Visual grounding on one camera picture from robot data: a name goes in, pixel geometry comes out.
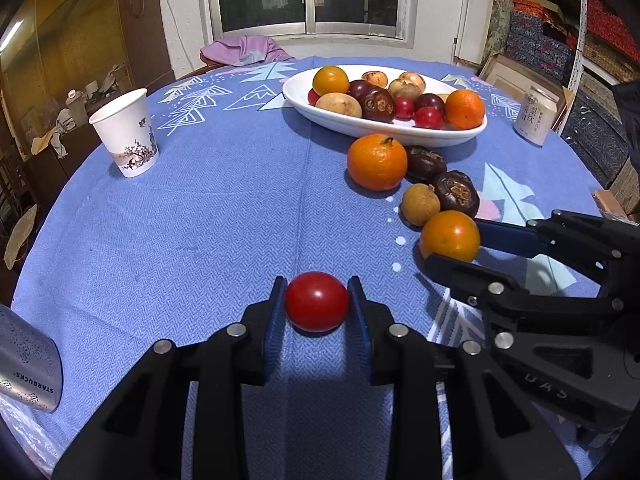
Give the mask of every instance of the purple cloth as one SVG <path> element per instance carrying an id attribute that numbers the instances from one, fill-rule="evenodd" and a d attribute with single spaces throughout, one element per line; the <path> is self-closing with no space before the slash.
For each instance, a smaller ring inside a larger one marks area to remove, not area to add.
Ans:
<path id="1" fill-rule="evenodd" d="M 261 61 L 286 61 L 292 56 L 267 36 L 236 36 L 217 40 L 200 49 L 202 55 L 225 65 L 244 66 Z"/>

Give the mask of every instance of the window frame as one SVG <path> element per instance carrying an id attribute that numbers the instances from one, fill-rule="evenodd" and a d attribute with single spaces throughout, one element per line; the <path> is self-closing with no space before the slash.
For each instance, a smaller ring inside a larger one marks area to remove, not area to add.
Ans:
<path id="1" fill-rule="evenodd" d="M 257 27 L 240 28 L 223 32 L 220 0 L 204 2 L 209 6 L 210 23 L 214 40 L 244 36 L 245 34 L 262 34 L 275 38 L 338 38 L 366 39 L 384 41 L 395 46 L 414 46 L 415 17 L 418 0 L 398 0 L 396 26 L 372 25 L 369 23 L 319 22 L 316 23 L 315 0 L 305 0 L 305 22 L 277 23 L 259 25 Z"/>

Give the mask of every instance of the fruit bowl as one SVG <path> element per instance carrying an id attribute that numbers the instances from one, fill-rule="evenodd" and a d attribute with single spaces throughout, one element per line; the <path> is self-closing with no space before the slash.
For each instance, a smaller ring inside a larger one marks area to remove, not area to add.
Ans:
<path id="1" fill-rule="evenodd" d="M 360 79 L 365 72 L 374 70 L 384 72 L 389 81 L 393 81 L 393 79 L 396 79 L 404 72 L 404 70 L 398 68 L 388 68 L 384 66 L 339 66 L 347 73 L 349 81 Z M 394 137 L 405 145 L 417 144 L 427 148 L 442 148 L 444 146 L 461 144 L 462 142 L 473 139 L 486 128 L 486 115 L 484 115 L 482 124 L 471 130 L 457 130 L 446 122 L 441 130 L 427 130 L 424 128 L 415 128 L 413 120 L 402 121 L 394 119 L 392 123 L 380 123 L 316 108 L 308 103 L 306 96 L 312 86 L 313 78 L 320 68 L 321 67 L 306 70 L 291 77 L 282 86 L 282 93 L 287 101 L 307 119 L 335 132 L 340 132 L 351 137 L 363 137 L 373 132 L 379 132 L 389 134 L 390 137 Z M 426 83 L 425 92 L 427 93 L 449 94 L 456 90 L 453 86 L 438 81 L 437 79 L 432 79 L 425 75 L 422 77 Z"/>

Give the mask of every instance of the white ceiling light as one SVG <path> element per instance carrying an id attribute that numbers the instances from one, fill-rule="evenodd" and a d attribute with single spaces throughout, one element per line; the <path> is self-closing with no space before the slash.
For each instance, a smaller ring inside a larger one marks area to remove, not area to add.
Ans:
<path id="1" fill-rule="evenodd" d="M 21 25 L 22 25 L 22 20 L 20 20 L 19 22 L 15 22 L 14 26 L 11 28 L 9 33 L 6 35 L 6 37 L 2 41 L 2 44 L 0 44 L 0 52 L 2 52 L 6 48 L 6 46 L 11 41 L 11 38 L 14 37 L 16 32 L 18 32 L 18 28 L 20 28 Z"/>

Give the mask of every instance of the blue tablecloth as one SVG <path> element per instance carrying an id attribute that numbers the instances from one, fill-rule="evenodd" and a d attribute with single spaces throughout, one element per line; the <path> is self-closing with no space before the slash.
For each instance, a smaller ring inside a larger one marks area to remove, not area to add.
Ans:
<path id="1" fill-rule="evenodd" d="M 542 148 L 524 141 L 513 131 L 519 105 L 461 68 L 313 57 L 172 84 L 149 97 L 158 163 L 126 179 L 97 148 L 60 194 L 18 282 L 14 309 L 62 356 L 60 408 L 34 417 L 63 447 L 153 341 L 205 340 L 265 299 L 278 274 L 291 280 L 317 269 L 344 283 L 357 274 L 368 297 L 429 339 L 483 340 L 480 313 L 418 272 L 419 233 L 398 217 L 408 183 L 388 196 L 359 189 L 345 173 L 353 139 L 306 120 L 280 93 L 297 72 L 349 63 L 414 70 L 480 94 L 486 130 L 441 152 L 480 190 L 482 218 L 524 224 L 553 208 L 598 214 L 598 184 L 571 148 L 553 134 Z M 478 262 L 534 292 L 596 293 L 548 258 L 482 251 Z M 305 338 L 287 327 L 270 384 L 245 388 L 252 479 L 384 478 L 391 391 L 366 384 L 345 352 L 347 332 Z M 575 444 L 575 425 L 544 413 L 588 473 L 598 457 Z M 446 428 L 442 439 L 450 478 Z"/>

